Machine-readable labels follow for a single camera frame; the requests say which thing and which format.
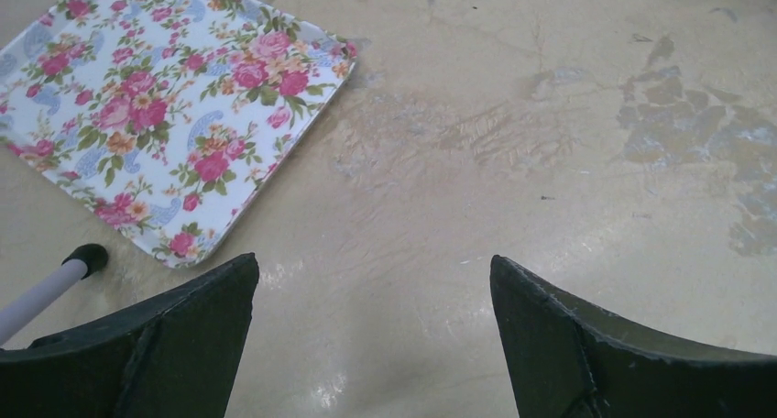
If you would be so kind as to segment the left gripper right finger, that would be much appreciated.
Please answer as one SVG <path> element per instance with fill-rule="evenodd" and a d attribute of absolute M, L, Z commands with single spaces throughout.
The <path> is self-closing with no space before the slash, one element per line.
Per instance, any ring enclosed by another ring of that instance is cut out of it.
<path fill-rule="evenodd" d="M 521 417 L 773 417 L 776 359 L 670 335 L 495 256 L 490 293 Z"/>

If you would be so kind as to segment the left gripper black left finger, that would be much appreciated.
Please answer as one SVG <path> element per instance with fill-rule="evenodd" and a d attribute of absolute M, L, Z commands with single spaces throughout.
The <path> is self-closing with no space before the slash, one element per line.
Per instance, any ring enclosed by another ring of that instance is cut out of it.
<path fill-rule="evenodd" d="M 260 271 L 246 253 L 1 354 L 4 417 L 222 417 Z"/>

